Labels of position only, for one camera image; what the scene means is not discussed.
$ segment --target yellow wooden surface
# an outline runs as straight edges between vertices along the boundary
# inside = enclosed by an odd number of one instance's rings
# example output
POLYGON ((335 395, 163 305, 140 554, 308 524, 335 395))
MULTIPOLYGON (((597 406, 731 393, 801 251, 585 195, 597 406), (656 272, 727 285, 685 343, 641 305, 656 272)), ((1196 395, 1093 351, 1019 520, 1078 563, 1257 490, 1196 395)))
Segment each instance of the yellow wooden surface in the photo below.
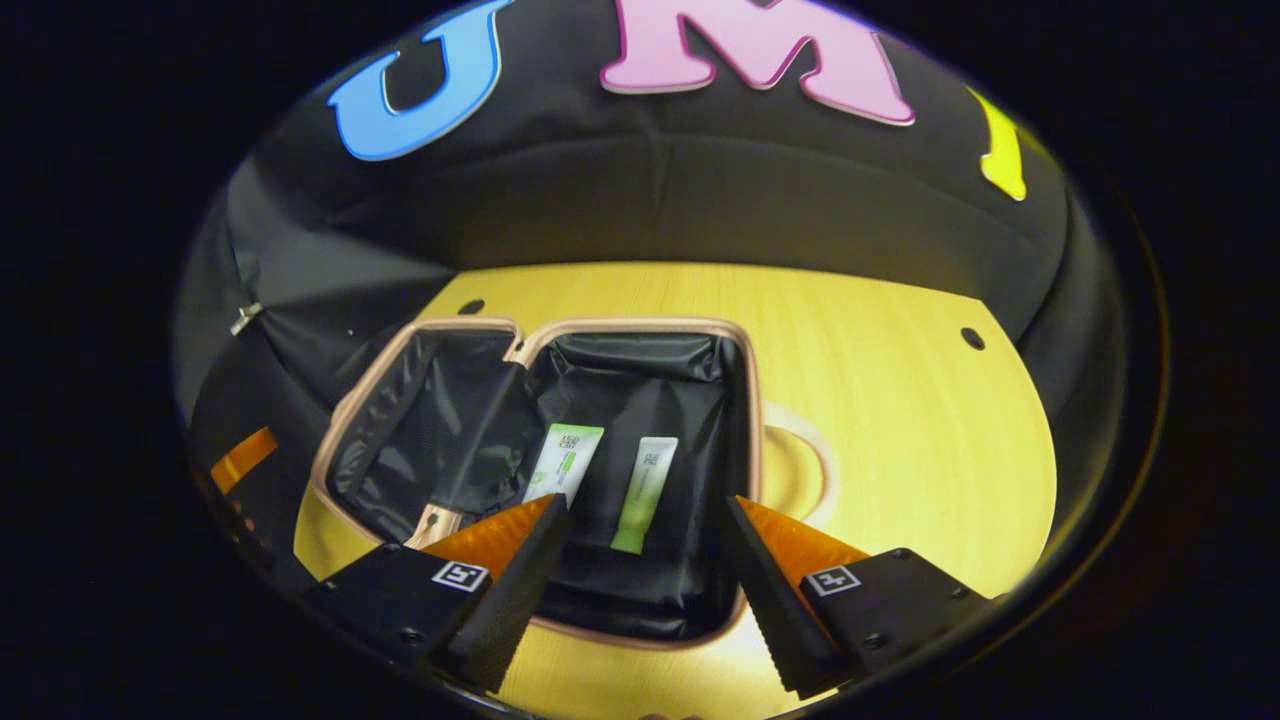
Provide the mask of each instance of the yellow wooden surface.
MULTIPOLYGON (((991 597, 1043 548, 1056 492, 1048 423, 986 306, 932 290, 744 265, 617 263, 461 273, 424 310, 466 302, 525 333, 571 316, 707 315, 742 325, 765 400, 808 418, 842 475, 828 534, 870 553, 908 546, 991 597), (960 337, 975 329, 986 350, 960 337)), ((764 505, 801 516, 818 462, 768 432, 764 505)), ((749 720, 795 708, 755 619, 685 651, 637 651, 531 626, 498 697, 550 717, 749 720)))
POLYGON ((375 547, 378 543, 334 515, 307 486, 293 527, 293 555, 308 573, 323 580, 375 547))

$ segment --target black fabric lining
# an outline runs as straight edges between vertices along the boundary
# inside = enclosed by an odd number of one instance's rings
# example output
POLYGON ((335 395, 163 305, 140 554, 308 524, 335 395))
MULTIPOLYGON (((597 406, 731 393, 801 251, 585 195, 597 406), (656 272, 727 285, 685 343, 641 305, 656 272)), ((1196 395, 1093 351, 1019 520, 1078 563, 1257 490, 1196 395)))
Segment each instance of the black fabric lining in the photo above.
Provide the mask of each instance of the black fabric lining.
POLYGON ((659 641, 718 629, 737 579, 714 542, 713 509, 749 480, 741 351, 710 334, 576 333, 550 341, 526 370, 502 361, 511 340, 415 334, 339 442, 330 493, 366 528, 403 542, 426 505, 470 524, 521 503, 552 424, 603 427, 539 615, 659 641), (609 543, 641 437, 680 443, 632 555, 609 543))
POLYGON ((349 456, 344 454, 343 459, 349 457, 352 462, 337 465, 334 486, 339 493, 347 496, 360 492, 369 466, 374 464, 378 448, 387 445, 422 391, 422 380, 426 379, 426 373, 431 366, 420 359, 434 354, 438 345, 439 342, 428 334, 419 333, 411 337, 404 354, 374 388, 374 400, 361 409, 361 416, 351 424, 347 429, 347 437, 342 442, 348 452, 355 447, 361 447, 362 451, 349 456), (404 377, 406 372, 410 373, 407 378, 404 377), (390 406, 385 409, 384 416, 379 416, 376 404, 384 400, 389 401, 390 406))

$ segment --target green toothpaste tube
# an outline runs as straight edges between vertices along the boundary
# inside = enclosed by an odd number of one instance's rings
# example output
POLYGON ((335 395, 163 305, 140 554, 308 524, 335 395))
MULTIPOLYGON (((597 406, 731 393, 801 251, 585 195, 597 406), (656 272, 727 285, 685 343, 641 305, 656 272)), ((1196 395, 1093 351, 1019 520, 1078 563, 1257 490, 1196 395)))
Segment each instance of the green toothpaste tube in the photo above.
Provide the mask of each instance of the green toothpaste tube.
POLYGON ((640 555, 678 443, 680 438, 673 437, 640 438, 640 451, 636 452, 631 484, 627 486, 627 497, 622 502, 622 515, 618 518, 613 542, 609 543, 611 548, 640 555))
POLYGON ((562 492, 568 505, 573 505, 577 487, 582 484, 582 475, 586 474, 586 466, 602 437, 604 428, 559 423, 548 428, 524 502, 562 492))

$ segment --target white toothpaste tube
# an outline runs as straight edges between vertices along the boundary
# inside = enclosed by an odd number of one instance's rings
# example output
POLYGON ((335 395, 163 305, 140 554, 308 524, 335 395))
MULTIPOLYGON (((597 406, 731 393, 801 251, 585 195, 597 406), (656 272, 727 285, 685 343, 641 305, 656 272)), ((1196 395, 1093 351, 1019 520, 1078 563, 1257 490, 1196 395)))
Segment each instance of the white toothpaste tube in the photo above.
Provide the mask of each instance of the white toothpaste tube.
POLYGON ((676 456, 678 443, 680 438, 673 437, 640 438, 640 451, 636 452, 635 469, 631 470, 631 484, 627 486, 627 497, 622 501, 618 530, 609 543, 613 550, 640 555, 644 536, 653 523, 653 514, 658 509, 662 488, 667 484, 667 473, 671 471, 671 460, 676 456))
POLYGON ((543 441, 543 451, 534 466, 534 475, 529 479, 524 501, 562 492, 568 505, 573 505, 573 496, 582 484, 582 475, 586 474, 586 466, 602 437, 604 428, 552 424, 547 429, 547 439, 543 441))

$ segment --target pink letter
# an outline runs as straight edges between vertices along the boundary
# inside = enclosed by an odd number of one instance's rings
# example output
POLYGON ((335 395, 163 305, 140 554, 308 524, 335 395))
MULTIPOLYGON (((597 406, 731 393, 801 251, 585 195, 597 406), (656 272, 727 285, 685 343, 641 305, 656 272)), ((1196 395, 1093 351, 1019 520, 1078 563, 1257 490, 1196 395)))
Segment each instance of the pink letter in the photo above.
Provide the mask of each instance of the pink letter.
POLYGON ((776 0, 617 0, 622 58, 600 72, 612 92, 698 90, 716 65, 689 51, 684 23, 696 27, 756 90, 777 85, 813 41, 818 67, 800 78, 805 95, 837 110, 895 126, 915 113, 902 100, 893 68, 867 26, 812 3, 776 0))

